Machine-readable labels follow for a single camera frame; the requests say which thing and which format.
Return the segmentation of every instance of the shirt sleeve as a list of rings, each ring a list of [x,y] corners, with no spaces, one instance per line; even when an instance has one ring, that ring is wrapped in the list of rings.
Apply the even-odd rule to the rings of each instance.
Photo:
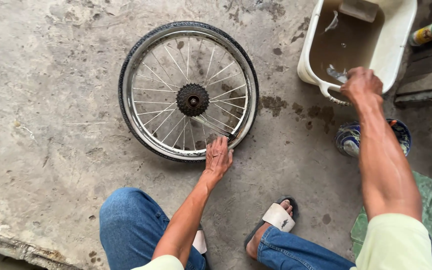
[[[184,270],[183,264],[173,255],[162,255],[148,264],[132,270]]]
[[[357,270],[432,270],[432,243],[417,219],[403,214],[381,214],[371,219]]]

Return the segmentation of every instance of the blue bowl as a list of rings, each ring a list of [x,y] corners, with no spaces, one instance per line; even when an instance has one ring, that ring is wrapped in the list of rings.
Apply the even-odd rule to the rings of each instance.
[[[391,128],[396,139],[401,145],[404,155],[407,156],[411,149],[411,133],[408,127],[400,120],[386,119],[388,124],[396,121]],[[360,152],[361,126],[354,121],[341,125],[334,137],[336,147],[343,155],[357,157]]]

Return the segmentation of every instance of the forearm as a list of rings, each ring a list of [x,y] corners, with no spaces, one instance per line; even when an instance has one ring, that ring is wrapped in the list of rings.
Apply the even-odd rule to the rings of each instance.
[[[195,239],[203,210],[214,186],[203,174],[183,204],[171,218],[163,237],[153,253],[153,260],[162,255],[173,255],[185,267]]]
[[[421,196],[381,103],[380,96],[372,96],[356,105],[361,125],[359,167],[368,219],[402,213],[421,221]]]

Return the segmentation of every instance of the toe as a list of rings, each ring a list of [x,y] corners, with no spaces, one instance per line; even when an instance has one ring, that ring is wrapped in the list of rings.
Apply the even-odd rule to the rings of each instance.
[[[281,204],[279,204],[282,208],[284,208],[285,210],[288,209],[288,207],[290,207],[290,200],[284,200],[281,202]]]

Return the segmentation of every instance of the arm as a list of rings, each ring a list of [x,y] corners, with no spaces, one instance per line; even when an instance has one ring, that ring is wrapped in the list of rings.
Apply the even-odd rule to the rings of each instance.
[[[348,72],[341,93],[354,104],[361,125],[359,167],[368,220],[384,213],[400,213],[422,221],[422,203],[410,165],[385,120],[383,84],[372,70]]]
[[[233,163],[233,150],[228,151],[228,138],[218,137],[206,147],[206,169],[198,183],[166,227],[156,245],[152,260],[173,255],[186,267],[203,210],[211,191]]]

